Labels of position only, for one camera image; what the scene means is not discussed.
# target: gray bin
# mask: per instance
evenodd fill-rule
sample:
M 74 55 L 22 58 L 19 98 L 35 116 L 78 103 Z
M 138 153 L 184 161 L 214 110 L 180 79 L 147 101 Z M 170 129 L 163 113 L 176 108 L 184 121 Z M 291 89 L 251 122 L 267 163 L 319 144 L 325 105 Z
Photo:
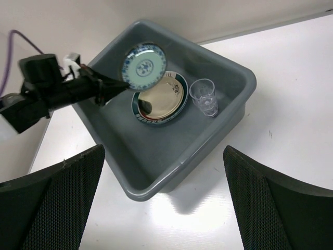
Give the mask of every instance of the gray bin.
M 219 114 L 205 117 L 189 97 L 175 119 L 148 126 L 132 114 L 131 91 L 103 108 L 89 100 L 73 105 L 95 142 L 104 145 L 107 163 L 126 195 L 135 201 L 170 192 L 180 184 L 243 118 L 245 102 L 257 85 L 251 70 L 147 20 L 130 25 L 89 66 L 118 79 L 124 55 L 142 42 L 161 46 L 167 70 L 180 73 L 189 86 L 200 78 L 211 79 L 216 85 Z

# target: white wall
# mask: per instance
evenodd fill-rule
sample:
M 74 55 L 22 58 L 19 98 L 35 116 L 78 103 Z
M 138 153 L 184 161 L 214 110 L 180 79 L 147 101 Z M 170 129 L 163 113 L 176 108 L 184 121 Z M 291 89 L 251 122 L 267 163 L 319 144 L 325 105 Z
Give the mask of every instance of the white wall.
M 43 51 L 58 58 L 78 52 L 84 63 L 140 18 L 202 42 L 333 8 L 333 0 L 0 0 L 0 4 L 0 32 L 18 29 Z M 0 38 L 2 70 L 6 43 L 3 35 Z M 21 39 L 16 43 L 26 51 L 16 46 L 14 62 L 35 54 Z M 17 90 L 20 79 L 15 63 L 7 91 Z M 0 144 L 0 182 L 28 172 L 46 124 L 42 121 Z
M 0 33 L 0 77 L 7 55 L 7 35 Z M 18 92 L 22 85 L 22 76 L 17 67 L 17 61 L 28 57 L 31 54 L 20 47 L 14 45 L 14 57 L 11 74 L 8 81 L 6 93 Z M 33 163 L 35 153 L 38 150 L 42 136 L 47 125 L 46 119 L 39 121 L 35 126 L 25 133 L 14 137 L 6 142 L 0 142 L 0 182 L 23 176 L 28 173 Z

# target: black mesh object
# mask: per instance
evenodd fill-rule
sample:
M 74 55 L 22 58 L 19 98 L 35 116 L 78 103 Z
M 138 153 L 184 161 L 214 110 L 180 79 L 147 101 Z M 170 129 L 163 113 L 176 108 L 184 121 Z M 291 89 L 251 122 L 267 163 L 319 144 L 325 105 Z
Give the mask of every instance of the black mesh object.
M 78 249 L 104 157 L 97 145 L 0 184 L 0 249 Z
M 332 190 L 286 176 L 230 146 L 223 159 L 245 249 L 332 249 Z

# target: clear drinking glass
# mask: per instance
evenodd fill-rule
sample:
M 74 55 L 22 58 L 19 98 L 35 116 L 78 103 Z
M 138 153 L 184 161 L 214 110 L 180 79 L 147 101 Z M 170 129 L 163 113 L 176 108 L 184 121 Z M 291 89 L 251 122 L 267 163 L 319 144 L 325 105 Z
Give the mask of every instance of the clear drinking glass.
M 217 100 L 215 96 L 215 85 L 209 79 L 199 79 L 189 88 L 189 94 L 193 103 L 207 117 L 214 117 L 217 114 Z

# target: table surface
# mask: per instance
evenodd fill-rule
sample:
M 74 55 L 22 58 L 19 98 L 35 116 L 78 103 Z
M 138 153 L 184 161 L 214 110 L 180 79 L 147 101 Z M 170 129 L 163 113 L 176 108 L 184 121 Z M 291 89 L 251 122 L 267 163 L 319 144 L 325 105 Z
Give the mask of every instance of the table surface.
M 205 45 L 255 73 L 243 120 L 176 190 L 147 202 L 127 198 L 105 163 L 80 250 L 243 249 L 223 166 L 226 145 L 333 189 L 332 27 L 330 15 Z M 93 145 L 73 108 L 63 108 L 32 171 Z

